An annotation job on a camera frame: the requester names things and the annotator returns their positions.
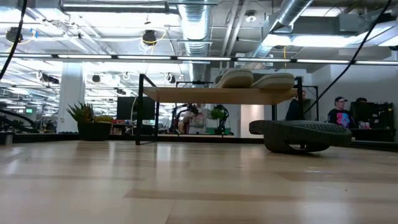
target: exposed ductwork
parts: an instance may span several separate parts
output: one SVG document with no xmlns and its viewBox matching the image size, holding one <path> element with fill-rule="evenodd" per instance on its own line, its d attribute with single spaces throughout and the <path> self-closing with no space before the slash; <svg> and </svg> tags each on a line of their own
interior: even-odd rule
<svg viewBox="0 0 398 224">
<path fill-rule="evenodd" d="M 179 5 L 181 14 L 181 28 L 184 39 L 206 40 L 209 33 L 210 8 L 201 4 Z M 209 45 L 206 43 L 186 43 L 185 48 L 189 56 L 207 56 Z M 191 81 L 209 81 L 210 74 L 206 73 L 206 64 L 192 63 L 190 65 Z"/>
<path fill-rule="evenodd" d="M 280 10 L 271 16 L 268 16 L 264 22 L 264 40 L 254 51 L 251 57 L 264 58 L 271 51 L 273 46 L 267 43 L 267 35 L 282 27 L 288 27 L 288 31 L 292 30 L 293 23 L 300 17 L 313 0 L 284 0 L 280 6 Z M 247 63 L 246 68 L 254 68 L 258 63 Z"/>
</svg>

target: desk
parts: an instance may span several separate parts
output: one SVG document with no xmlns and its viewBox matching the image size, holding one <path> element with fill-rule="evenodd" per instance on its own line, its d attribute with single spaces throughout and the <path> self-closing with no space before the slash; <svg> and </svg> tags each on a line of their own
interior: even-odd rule
<svg viewBox="0 0 398 224">
<path fill-rule="evenodd" d="M 358 129 L 352 128 L 355 140 L 394 142 L 395 129 Z"/>
</svg>

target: graphic t-shirt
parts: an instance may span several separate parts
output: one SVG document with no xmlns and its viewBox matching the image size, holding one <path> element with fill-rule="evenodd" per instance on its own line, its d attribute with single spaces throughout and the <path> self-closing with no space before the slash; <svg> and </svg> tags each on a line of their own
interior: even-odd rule
<svg viewBox="0 0 398 224">
<path fill-rule="evenodd" d="M 328 113 L 328 122 L 339 124 L 345 128 L 354 126 L 354 121 L 347 110 L 333 109 Z"/>
</svg>

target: cap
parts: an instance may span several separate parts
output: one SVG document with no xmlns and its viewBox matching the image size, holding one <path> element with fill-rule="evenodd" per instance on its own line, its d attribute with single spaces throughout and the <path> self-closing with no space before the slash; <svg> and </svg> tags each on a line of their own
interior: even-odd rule
<svg viewBox="0 0 398 224">
<path fill-rule="evenodd" d="M 336 102 L 339 102 L 339 101 L 347 102 L 348 100 L 347 100 L 346 98 L 342 97 L 342 96 L 336 97 L 336 98 L 335 98 L 335 103 L 336 103 Z"/>
</svg>

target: ceiling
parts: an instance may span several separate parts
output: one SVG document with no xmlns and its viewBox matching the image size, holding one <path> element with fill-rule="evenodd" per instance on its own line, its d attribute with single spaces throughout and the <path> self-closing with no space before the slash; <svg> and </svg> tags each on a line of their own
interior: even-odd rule
<svg viewBox="0 0 398 224">
<path fill-rule="evenodd" d="M 95 0 L 64 0 L 64 4 L 74 2 L 90 2 Z M 250 1 L 247 10 L 255 12 L 256 20 L 247 22 L 243 20 L 238 32 L 239 40 L 233 45 L 232 55 L 236 53 L 252 52 L 262 42 L 261 27 L 266 16 L 279 10 L 282 1 Z M 302 16 L 335 17 L 347 9 L 348 13 L 372 11 L 380 8 L 385 0 L 380 1 L 340 1 L 317 0 L 302 14 Z M 219 56 L 223 40 L 226 35 L 226 25 L 230 18 L 229 12 L 233 6 L 232 0 L 219 1 L 218 5 L 211 7 L 210 21 L 210 55 Z M 12 43 L 6 38 L 10 27 L 17 27 L 20 12 L 17 9 L 3 9 L 0 11 L 0 52 L 7 52 Z M 141 35 L 145 30 L 154 30 L 158 42 L 155 47 L 140 45 Z M 131 55 L 185 55 L 183 30 L 180 16 L 176 14 L 151 14 L 151 13 L 114 13 L 114 12 L 63 12 L 35 14 L 27 11 L 22 30 L 24 40 L 17 47 L 17 53 L 41 54 L 131 54 Z M 325 47 L 296 47 L 274 48 L 270 54 L 273 57 L 283 58 L 325 58 L 349 59 L 352 49 L 325 48 Z M 387 47 L 368 47 L 361 51 L 362 60 L 384 59 L 388 56 Z M 118 85 L 122 87 L 136 87 L 137 74 L 146 73 L 157 86 L 174 86 L 165 76 L 175 75 L 177 80 L 189 80 L 189 64 L 182 63 L 116 63 L 116 62 L 84 62 L 88 75 L 86 84 L 90 90 L 86 91 L 86 99 L 95 99 L 98 113 L 115 114 L 116 103 L 109 101 L 111 97 L 119 96 L 115 90 L 95 90 L 96 87 L 110 86 L 109 82 L 95 83 L 91 80 L 93 75 L 102 77 L 116 77 Z M 273 69 L 282 68 L 284 65 L 275 64 Z M 313 65 L 288 64 L 287 68 L 302 68 L 311 71 Z M 36 60 L 13 59 L 1 84 L 18 86 L 48 85 L 41 82 L 38 73 L 45 73 L 62 81 L 62 62 L 41 62 Z M 9 105 L 43 105 L 52 104 L 47 114 L 56 113 L 59 99 L 59 85 L 51 88 L 2 88 L 2 100 Z M 134 96 L 136 90 L 127 91 L 127 95 Z M 7 100 L 5 98 L 33 97 L 37 101 Z"/>
</svg>

